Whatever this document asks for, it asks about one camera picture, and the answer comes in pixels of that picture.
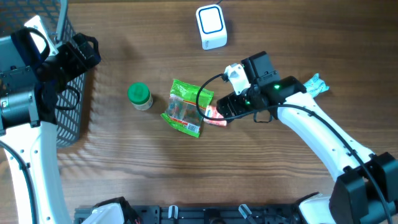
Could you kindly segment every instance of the white box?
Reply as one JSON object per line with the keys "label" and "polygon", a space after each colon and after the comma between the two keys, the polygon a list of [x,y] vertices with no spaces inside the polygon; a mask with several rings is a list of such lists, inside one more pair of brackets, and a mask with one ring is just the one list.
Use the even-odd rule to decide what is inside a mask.
{"label": "white box", "polygon": [[197,10],[201,46],[204,50],[222,47],[226,44],[226,27],[223,11],[217,4],[200,7]]}

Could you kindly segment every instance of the light blue cloth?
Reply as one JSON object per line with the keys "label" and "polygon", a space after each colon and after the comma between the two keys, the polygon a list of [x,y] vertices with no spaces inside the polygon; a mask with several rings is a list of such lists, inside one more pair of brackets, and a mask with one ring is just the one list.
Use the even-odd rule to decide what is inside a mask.
{"label": "light blue cloth", "polygon": [[307,89],[307,93],[310,93],[312,98],[318,96],[319,93],[329,90],[325,81],[319,78],[319,73],[316,73],[309,81],[304,83],[304,86]]}

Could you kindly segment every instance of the barcode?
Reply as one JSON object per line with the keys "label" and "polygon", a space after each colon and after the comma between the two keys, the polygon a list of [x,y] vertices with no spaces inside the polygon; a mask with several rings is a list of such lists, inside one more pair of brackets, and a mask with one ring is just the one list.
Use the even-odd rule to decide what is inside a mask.
{"label": "barcode", "polygon": [[187,124],[187,129],[193,131],[194,133],[199,132],[199,127],[193,124]]}

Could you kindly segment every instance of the pink object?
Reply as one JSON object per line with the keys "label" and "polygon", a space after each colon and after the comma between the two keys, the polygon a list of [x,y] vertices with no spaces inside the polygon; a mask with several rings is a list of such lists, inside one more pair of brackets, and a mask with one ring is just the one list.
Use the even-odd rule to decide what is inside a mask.
{"label": "pink object", "polygon": [[[207,117],[210,117],[210,118],[224,118],[224,116],[221,115],[221,114],[217,111],[216,107],[215,107],[215,106],[211,106],[211,105],[208,105],[208,106],[207,106],[205,115],[206,115]],[[214,125],[222,126],[222,127],[225,127],[226,124],[227,124],[226,121],[212,121],[212,120],[209,120],[209,119],[206,119],[206,118],[203,118],[203,120],[204,120],[206,123],[208,123],[208,124],[214,124]]]}

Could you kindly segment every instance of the wooden surface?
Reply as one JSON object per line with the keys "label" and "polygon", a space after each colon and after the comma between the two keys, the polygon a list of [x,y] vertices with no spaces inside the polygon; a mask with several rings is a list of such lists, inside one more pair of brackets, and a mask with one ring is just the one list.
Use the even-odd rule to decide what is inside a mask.
{"label": "wooden surface", "polygon": [[[319,72],[330,85],[316,98],[321,108],[374,152],[398,157],[398,3],[225,0],[227,46],[204,51],[195,11],[208,3],[69,5],[75,30],[95,36],[103,58],[86,84],[81,139],[58,151],[70,215],[119,196],[133,205],[239,205],[331,193],[325,166],[280,121],[203,124],[196,139],[160,117],[174,78],[201,85],[262,50],[281,77],[305,82]],[[128,101],[134,82],[155,96],[149,111]],[[221,80],[208,89],[213,104],[233,90]],[[0,220],[14,223],[11,175],[0,156]]]}

